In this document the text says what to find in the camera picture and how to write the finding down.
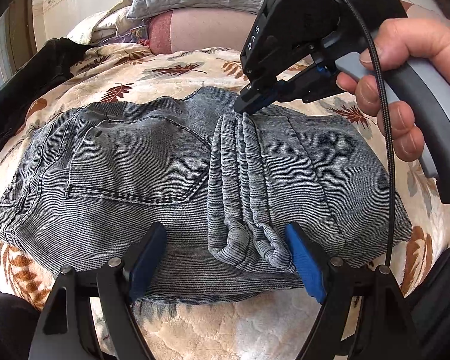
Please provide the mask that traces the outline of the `grey-blue denim pants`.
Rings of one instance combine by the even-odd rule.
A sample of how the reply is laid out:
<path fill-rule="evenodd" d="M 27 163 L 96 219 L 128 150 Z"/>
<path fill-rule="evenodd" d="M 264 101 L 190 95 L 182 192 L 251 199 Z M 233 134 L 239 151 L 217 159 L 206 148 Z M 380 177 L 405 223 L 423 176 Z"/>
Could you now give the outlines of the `grey-blue denim pants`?
<path fill-rule="evenodd" d="M 388 177 L 347 120 L 235 94 L 95 102 L 36 130 L 0 198 L 0 239 L 53 274 L 120 257 L 155 222 L 166 249 L 143 297 L 236 302 L 300 286 L 284 230 L 298 223 L 353 267 L 387 247 Z"/>

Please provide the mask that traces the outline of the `leaf-pattern fleece blanket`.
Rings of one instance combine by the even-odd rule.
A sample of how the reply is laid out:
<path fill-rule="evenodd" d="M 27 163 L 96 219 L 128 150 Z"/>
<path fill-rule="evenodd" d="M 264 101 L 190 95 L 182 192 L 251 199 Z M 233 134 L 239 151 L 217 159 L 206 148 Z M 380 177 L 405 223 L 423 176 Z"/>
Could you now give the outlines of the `leaf-pattern fleece blanket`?
<path fill-rule="evenodd" d="M 374 119 L 349 95 L 239 115 L 235 51 L 152 55 L 49 42 L 0 88 L 0 261 L 49 331 L 115 355 L 96 292 L 66 314 L 71 274 L 122 258 L 153 223 L 166 243 L 130 311 L 157 359 L 293 359 L 318 303 L 285 242 L 298 223 L 353 267 L 384 259 L 387 171 Z"/>

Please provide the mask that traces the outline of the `cream quilted cloth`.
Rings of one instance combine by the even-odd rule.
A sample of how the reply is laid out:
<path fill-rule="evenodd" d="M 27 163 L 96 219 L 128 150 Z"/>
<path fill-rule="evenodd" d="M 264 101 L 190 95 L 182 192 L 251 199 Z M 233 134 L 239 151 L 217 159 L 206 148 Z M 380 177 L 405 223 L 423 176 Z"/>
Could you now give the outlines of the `cream quilted cloth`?
<path fill-rule="evenodd" d="M 122 0 L 107 11 L 100 11 L 76 24 L 66 38 L 78 44 L 100 47 L 115 43 L 149 44 L 150 20 L 131 19 L 127 15 L 132 0 Z"/>

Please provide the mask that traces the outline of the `black jacket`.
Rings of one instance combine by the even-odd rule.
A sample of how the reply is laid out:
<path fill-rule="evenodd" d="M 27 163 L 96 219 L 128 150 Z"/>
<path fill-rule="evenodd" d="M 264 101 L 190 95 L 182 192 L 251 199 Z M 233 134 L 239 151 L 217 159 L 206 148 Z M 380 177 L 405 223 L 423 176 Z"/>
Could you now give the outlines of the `black jacket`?
<path fill-rule="evenodd" d="M 0 152 L 24 124 L 34 100 L 69 80 L 71 67 L 90 48 L 68 38 L 53 38 L 1 86 Z"/>

